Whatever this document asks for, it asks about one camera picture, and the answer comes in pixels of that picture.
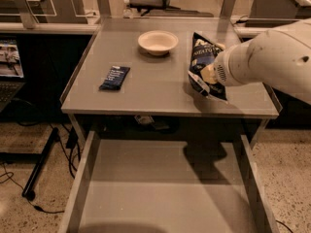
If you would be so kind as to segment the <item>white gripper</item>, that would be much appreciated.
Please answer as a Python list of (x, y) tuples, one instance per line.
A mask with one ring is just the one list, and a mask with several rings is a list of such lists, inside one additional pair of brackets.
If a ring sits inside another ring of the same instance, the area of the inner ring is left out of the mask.
[(216, 46), (222, 51), (215, 58), (214, 65), (206, 65), (200, 71), (203, 81), (209, 84), (219, 82), (224, 86), (251, 83), (251, 72), (248, 64), (250, 41), (231, 46), (228, 49), (225, 48), (224, 44), (217, 43)]

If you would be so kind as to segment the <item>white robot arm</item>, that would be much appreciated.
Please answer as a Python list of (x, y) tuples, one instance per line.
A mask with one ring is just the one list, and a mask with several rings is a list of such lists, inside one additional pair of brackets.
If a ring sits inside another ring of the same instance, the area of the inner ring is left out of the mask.
[(311, 19), (270, 28), (223, 51), (200, 72), (224, 86), (265, 83), (311, 104)]

